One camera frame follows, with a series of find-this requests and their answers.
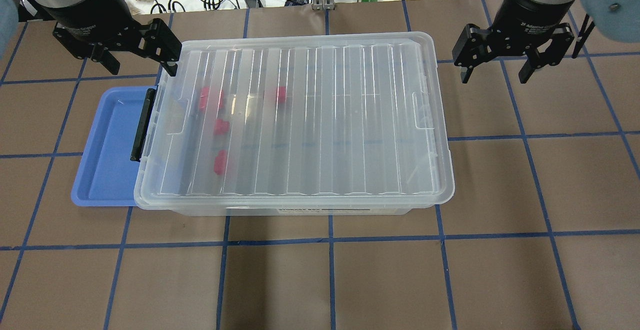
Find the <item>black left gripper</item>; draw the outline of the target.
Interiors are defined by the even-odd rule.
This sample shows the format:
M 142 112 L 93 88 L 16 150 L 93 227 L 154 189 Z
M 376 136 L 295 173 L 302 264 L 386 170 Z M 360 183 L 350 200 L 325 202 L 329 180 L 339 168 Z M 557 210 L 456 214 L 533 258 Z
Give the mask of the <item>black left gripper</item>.
M 121 64 L 114 52 L 128 52 L 160 63 L 170 77 L 178 74 L 182 44 L 163 19 L 141 24 L 125 0 L 38 0 L 38 4 L 56 21 L 54 38 L 74 58 L 89 59 L 118 75 Z

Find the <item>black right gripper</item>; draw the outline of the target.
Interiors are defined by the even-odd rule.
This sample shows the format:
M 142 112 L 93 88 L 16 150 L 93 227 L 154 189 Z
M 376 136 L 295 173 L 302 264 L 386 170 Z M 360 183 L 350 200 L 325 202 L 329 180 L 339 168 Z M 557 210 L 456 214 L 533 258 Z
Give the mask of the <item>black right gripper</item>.
M 560 63 L 575 38 L 569 24 L 562 21 L 572 4 L 502 0 L 488 29 L 467 24 L 452 50 L 454 63 L 461 68 L 461 82 L 467 84 L 481 63 L 502 56 L 525 54 L 518 73 L 521 84 L 542 66 Z

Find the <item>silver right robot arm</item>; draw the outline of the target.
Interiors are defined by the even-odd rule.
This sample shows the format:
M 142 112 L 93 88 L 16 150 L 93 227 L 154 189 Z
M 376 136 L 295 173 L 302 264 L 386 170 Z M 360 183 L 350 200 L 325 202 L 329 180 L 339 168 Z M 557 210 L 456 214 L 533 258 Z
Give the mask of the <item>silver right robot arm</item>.
M 473 70 L 500 57 L 526 57 L 518 78 L 525 84 L 536 70 L 557 66 L 574 45 L 572 58 L 594 29 L 608 39 L 637 43 L 640 0 L 503 0 L 487 29 L 467 24 L 452 50 L 467 83 Z

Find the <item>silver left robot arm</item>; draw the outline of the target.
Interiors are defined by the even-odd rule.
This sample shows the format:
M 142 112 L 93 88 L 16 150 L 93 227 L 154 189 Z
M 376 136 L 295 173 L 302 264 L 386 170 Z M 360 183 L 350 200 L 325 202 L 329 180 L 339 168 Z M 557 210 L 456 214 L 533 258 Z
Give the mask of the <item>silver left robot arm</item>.
M 118 74 L 114 52 L 129 52 L 154 60 L 174 77 L 182 43 L 160 18 L 142 25 L 125 0 L 33 0 L 57 22 L 53 36 L 78 59 L 101 64 Z M 1 0 L 1 49 L 14 35 L 20 0 Z

